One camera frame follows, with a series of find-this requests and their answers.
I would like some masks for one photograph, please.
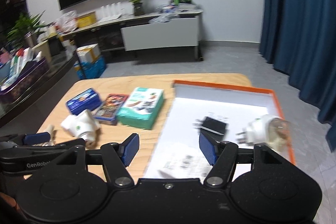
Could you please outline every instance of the teal box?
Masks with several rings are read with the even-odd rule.
[[[152,129],[163,101],[163,90],[137,87],[120,108],[118,120],[124,125]]]

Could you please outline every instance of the blue curtain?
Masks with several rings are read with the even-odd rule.
[[[301,100],[320,108],[330,123],[326,135],[336,149],[336,0],[265,0],[260,53]]]

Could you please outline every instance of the blue gripper pad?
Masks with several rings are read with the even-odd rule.
[[[124,166],[127,167],[131,164],[134,156],[139,150],[140,139],[139,135],[135,135],[133,139],[125,146],[124,154],[121,157],[121,161],[123,162]]]
[[[207,159],[208,163],[210,165],[214,165],[218,159],[218,156],[216,156],[213,145],[202,133],[199,134],[199,148],[203,152],[203,155]]]
[[[48,141],[50,141],[50,134],[48,132],[26,135],[22,140],[25,145],[45,143]]]

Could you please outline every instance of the white paper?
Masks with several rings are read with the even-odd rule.
[[[157,166],[163,178],[199,178],[202,183],[211,168],[199,149],[181,143],[166,147]]]
[[[166,147],[180,143],[202,154],[199,149],[199,129],[194,125],[197,119],[203,120],[209,116],[226,122],[225,140],[237,143],[236,133],[241,132],[248,122],[264,114],[268,114],[267,107],[175,98],[144,178],[164,178],[159,170],[162,159],[165,158]],[[239,144],[239,147],[253,148],[246,144]],[[251,165],[237,165],[234,178],[250,170]]]

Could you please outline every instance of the white plug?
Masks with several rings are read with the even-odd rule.
[[[90,147],[96,142],[96,132],[100,124],[95,120],[91,111],[85,109],[77,116],[69,115],[61,123],[61,127],[71,136],[84,139],[86,146]]]
[[[282,151],[287,143],[289,123],[278,116],[266,114],[249,122],[237,133],[239,143],[267,143],[275,151]]]

